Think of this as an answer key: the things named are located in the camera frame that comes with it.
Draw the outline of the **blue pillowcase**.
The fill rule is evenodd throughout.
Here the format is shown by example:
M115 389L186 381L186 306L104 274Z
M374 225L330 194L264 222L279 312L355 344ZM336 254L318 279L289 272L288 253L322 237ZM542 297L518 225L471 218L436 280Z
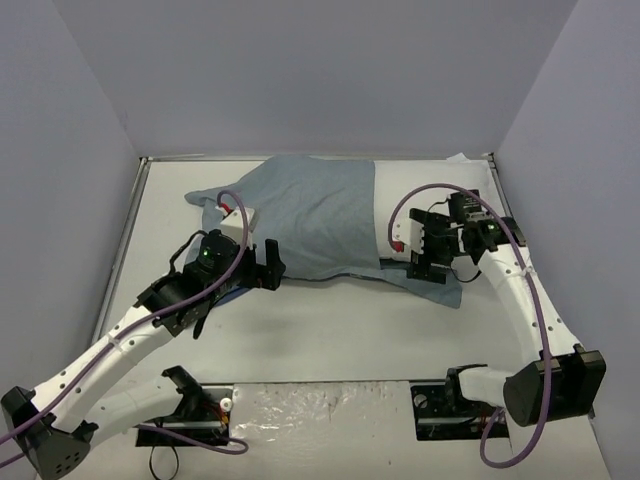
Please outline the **blue pillowcase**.
M410 279L399 263L383 260L376 237L375 174L371 160L275 156L227 188L256 211L255 242L278 242L286 277L382 281L459 308L462 287L452 275L445 284Z

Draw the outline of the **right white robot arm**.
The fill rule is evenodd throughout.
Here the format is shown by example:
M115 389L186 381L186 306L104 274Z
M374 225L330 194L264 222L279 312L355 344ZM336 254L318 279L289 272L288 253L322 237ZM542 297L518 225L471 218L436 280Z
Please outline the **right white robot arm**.
M413 208L395 221L394 247L410 254L408 277L443 284L455 258L470 258L506 310L521 354L516 372L482 364L450 369L446 406L457 413L477 403L501 407L519 426L535 424L543 406L550 421L588 414L605 360L561 319L515 220L499 216L476 190L453 193L445 203L445 214Z

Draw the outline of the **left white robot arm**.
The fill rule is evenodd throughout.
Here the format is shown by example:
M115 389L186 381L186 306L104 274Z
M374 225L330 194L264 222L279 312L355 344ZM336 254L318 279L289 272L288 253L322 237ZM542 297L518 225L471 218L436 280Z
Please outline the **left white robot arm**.
M183 331L200 336L209 312L236 289L280 287L286 271L276 240L255 244L243 234L205 234L197 256L154 281L95 344L32 389L16 386L1 399L14 440L43 479L61 479L91 450L122 430L166 416L189 418L201 406L200 384L181 367L157 382L109 395L127 373Z

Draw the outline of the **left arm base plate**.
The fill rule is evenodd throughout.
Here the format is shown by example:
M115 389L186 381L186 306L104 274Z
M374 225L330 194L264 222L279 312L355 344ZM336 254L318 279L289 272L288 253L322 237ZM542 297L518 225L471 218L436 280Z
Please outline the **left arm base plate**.
M230 436L232 385L205 385L203 396L189 406L180 406L172 415L144 422L216 447L227 447Z

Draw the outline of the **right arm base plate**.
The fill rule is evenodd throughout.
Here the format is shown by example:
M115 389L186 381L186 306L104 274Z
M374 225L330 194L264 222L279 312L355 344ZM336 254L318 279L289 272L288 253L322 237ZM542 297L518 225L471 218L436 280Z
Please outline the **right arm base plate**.
M494 407L453 400L443 380L410 383L418 441L480 440Z

